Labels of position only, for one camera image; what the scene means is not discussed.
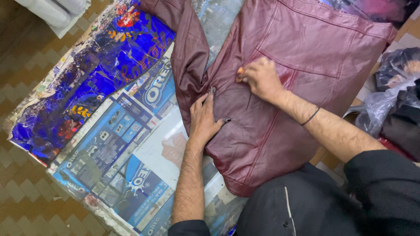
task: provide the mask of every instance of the black sleeve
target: black sleeve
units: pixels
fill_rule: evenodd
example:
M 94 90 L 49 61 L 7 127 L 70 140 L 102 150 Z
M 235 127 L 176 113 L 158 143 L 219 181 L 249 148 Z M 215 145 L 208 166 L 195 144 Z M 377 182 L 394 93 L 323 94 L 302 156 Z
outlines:
M 367 225 L 382 235 L 420 235 L 420 168 L 388 150 L 362 152 L 344 171 Z
M 168 236 L 210 236 L 210 230 L 204 220 L 185 220 L 171 226 Z

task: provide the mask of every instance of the maroon leather jacket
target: maroon leather jacket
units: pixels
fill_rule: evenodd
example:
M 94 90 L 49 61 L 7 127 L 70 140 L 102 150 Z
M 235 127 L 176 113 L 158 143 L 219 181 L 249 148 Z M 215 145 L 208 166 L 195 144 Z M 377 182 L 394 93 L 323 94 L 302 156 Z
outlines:
M 176 97 L 187 131 L 190 106 L 216 88 L 215 120 L 230 117 L 205 151 L 229 191 L 248 197 L 259 185 L 300 168 L 317 143 L 295 120 L 235 83 L 259 57 L 276 62 L 288 90 L 342 116 L 396 30 L 314 0 L 245 0 L 218 56 L 205 72 L 209 46 L 191 0 L 142 0 L 141 8 L 177 32 L 171 56 Z

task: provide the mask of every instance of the hand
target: hand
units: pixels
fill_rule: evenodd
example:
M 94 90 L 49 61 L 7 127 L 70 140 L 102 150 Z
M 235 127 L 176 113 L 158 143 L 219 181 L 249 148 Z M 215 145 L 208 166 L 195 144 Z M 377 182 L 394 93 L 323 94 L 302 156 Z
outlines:
M 253 94 L 270 103 L 286 91 L 274 69 L 274 62 L 266 57 L 249 63 L 244 69 L 239 68 L 238 77 L 237 83 L 248 83 Z
M 231 121 L 229 117 L 225 117 L 214 122 L 213 97 L 215 92 L 216 88 L 210 86 L 209 92 L 201 96 L 189 109 L 191 112 L 191 127 L 188 142 L 199 145 L 200 148 L 204 148 L 206 143 L 219 132 L 220 128 Z

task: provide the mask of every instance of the black shirt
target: black shirt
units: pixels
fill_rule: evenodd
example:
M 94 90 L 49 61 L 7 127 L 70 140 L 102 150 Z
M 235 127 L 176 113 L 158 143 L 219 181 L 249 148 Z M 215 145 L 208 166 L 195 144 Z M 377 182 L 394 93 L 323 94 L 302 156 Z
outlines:
M 420 169 L 388 151 L 362 152 L 344 167 L 351 199 L 311 164 L 260 186 L 245 205 L 238 236 L 420 235 Z M 181 221 L 169 236 L 209 236 L 202 220 Z

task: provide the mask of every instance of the black thread bracelet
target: black thread bracelet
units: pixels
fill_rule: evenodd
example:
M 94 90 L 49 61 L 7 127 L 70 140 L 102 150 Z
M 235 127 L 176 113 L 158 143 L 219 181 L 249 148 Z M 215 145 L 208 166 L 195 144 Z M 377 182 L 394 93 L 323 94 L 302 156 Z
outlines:
M 315 111 L 315 113 L 311 116 L 311 118 L 309 118 L 309 120 L 307 120 L 305 123 L 301 124 L 301 126 L 306 125 L 306 123 L 308 123 L 310 120 L 312 120 L 312 118 L 314 118 L 314 116 L 316 115 L 316 113 L 318 113 L 319 109 L 321 109 L 320 107 L 318 107 L 318 109 Z

